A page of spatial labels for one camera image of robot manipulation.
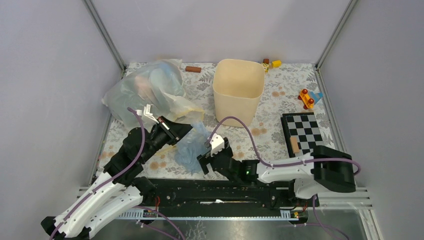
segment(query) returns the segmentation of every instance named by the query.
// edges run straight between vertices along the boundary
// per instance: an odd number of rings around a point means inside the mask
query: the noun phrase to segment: plastic bag
[[[204,110],[186,99],[180,65],[180,59],[148,63],[122,78],[106,92],[102,102],[128,130],[139,127],[139,123],[127,107],[142,110],[147,104],[154,105],[155,118],[164,116],[184,124],[202,121]],[[144,123],[150,131],[152,123]]]
[[[191,126],[193,129],[176,144],[175,162],[193,174],[202,170],[197,157],[208,151],[205,142],[211,133],[203,122],[196,122]]]

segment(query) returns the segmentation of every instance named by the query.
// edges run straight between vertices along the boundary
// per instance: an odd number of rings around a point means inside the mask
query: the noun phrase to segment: patterned tabletop
[[[127,75],[140,68],[143,63],[131,63]],[[182,64],[181,72],[187,97],[204,109],[203,123],[209,131],[218,124],[215,118],[214,79],[216,63],[190,63],[190,66],[201,67],[201,73],[185,72],[187,64]],[[284,113],[305,113],[303,103],[298,100],[301,89],[319,92],[312,64],[282,64],[278,68],[270,69],[265,74],[265,87],[253,122],[249,129],[253,134],[258,151],[264,160],[278,160],[289,157],[284,139],[280,117]],[[319,125],[323,142],[327,147],[334,148],[333,137],[330,131],[330,122],[324,110],[323,102],[319,101],[313,108]],[[103,152],[99,156],[96,177],[103,171],[103,167],[119,150],[123,139],[128,132],[119,121],[113,119]],[[234,159],[256,159],[252,143],[246,130],[242,127],[222,125],[218,134],[227,137],[234,153]],[[144,166],[139,176],[149,178],[172,179],[225,179],[222,175],[210,172],[204,175],[202,171],[191,174],[183,166],[174,161],[176,148],[159,151]]]

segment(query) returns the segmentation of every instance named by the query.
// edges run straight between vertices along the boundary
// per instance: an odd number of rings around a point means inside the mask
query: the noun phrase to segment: white wall
[[[349,0],[94,0],[123,60],[315,63]]]
[[[81,0],[0,2],[0,239],[40,226],[87,184],[120,70]]]
[[[424,1],[362,0],[322,67],[385,240],[423,239]]]

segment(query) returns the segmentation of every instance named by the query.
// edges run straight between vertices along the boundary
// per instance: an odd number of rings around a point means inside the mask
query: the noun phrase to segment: beige bin
[[[254,61],[224,59],[216,66],[213,77],[216,119],[228,116],[242,120],[247,126],[252,123],[264,92],[265,71],[262,64]],[[228,119],[224,125],[242,127]]]

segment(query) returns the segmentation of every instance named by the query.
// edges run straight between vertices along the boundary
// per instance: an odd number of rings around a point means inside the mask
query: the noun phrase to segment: checkered pattern
[[[290,139],[290,137],[297,139],[300,152],[295,154],[296,157],[312,152],[316,145],[324,145],[323,137],[313,112],[283,114],[281,121],[286,135],[287,147],[292,148],[290,141],[287,141],[287,139]]]

